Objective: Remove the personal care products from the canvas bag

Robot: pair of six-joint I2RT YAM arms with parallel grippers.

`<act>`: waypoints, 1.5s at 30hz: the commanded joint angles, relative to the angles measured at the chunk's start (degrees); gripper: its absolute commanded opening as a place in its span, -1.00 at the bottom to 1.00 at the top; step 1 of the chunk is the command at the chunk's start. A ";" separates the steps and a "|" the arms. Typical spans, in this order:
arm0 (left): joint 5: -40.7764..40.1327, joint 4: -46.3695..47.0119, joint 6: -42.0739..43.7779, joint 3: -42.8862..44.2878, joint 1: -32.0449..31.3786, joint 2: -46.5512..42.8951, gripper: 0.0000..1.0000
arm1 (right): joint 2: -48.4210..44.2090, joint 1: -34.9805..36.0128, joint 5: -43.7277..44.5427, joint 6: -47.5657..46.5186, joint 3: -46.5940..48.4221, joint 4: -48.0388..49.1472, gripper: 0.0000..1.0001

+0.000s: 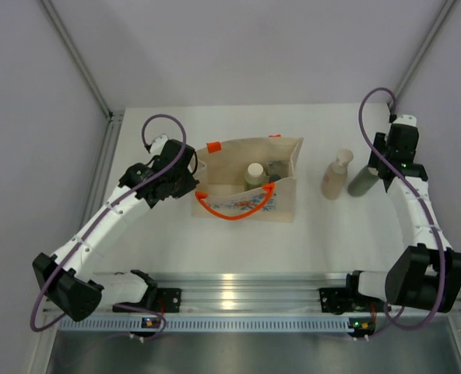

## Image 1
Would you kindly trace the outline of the grey-green pump bottle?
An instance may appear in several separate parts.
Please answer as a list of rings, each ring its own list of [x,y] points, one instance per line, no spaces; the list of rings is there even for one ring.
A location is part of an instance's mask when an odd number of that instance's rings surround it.
[[[350,196],[360,197],[366,194],[379,180],[376,168],[364,166],[347,186]]]

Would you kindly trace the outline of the canvas bag with orange handles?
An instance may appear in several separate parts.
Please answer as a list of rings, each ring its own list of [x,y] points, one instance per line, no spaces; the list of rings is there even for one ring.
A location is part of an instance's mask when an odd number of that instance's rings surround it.
[[[269,136],[207,143],[196,152],[192,216],[291,222],[302,138]]]

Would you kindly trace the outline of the beige pump bottle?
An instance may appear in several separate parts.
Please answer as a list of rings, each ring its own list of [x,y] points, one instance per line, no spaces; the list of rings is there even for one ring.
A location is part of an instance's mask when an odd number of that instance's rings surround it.
[[[336,159],[326,168],[321,183],[321,192],[329,200],[335,200],[347,181],[347,169],[354,159],[351,150],[341,149],[336,153]]]

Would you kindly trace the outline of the light green round-cap bottle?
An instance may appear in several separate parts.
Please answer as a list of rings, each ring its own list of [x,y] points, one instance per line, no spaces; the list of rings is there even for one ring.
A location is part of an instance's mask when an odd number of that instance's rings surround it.
[[[245,186],[247,190],[262,186],[266,177],[264,167],[260,163],[251,163],[245,172]]]

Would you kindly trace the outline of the small dark-cap jar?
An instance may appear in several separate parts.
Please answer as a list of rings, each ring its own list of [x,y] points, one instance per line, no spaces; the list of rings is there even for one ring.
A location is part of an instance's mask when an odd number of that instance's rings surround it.
[[[283,178],[288,178],[290,174],[289,161],[268,161],[267,175],[269,182],[277,182]]]

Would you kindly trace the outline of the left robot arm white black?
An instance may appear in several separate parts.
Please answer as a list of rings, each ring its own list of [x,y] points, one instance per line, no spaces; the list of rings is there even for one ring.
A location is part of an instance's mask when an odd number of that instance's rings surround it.
[[[125,303],[146,312],[156,305],[157,283],[148,274],[132,270],[101,276],[95,271],[131,224],[160,201],[195,190],[195,149],[166,136],[154,146],[153,159],[129,167],[107,202],[69,242],[32,263],[44,296],[76,322],[97,308]]]

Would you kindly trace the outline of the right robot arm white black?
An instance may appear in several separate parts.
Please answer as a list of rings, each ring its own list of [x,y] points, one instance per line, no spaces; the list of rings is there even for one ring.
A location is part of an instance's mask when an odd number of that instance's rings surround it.
[[[362,309],[372,298],[390,305],[449,312],[461,288],[461,253],[452,249],[432,209],[428,175],[414,157],[419,132],[412,115],[400,115],[378,132],[368,164],[347,187],[353,197],[382,182],[396,211],[403,254],[387,272],[357,270],[347,277],[345,303]]]

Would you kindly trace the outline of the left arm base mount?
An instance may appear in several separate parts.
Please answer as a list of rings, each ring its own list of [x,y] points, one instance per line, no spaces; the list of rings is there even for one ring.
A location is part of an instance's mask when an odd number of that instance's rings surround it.
[[[180,288],[159,288],[152,304],[152,310],[160,314],[179,313],[181,293]]]

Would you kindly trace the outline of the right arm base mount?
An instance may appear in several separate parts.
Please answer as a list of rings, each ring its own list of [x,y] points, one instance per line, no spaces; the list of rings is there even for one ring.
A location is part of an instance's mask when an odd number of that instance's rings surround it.
[[[346,288],[320,288],[318,292],[323,313],[342,315],[353,312],[353,298]]]

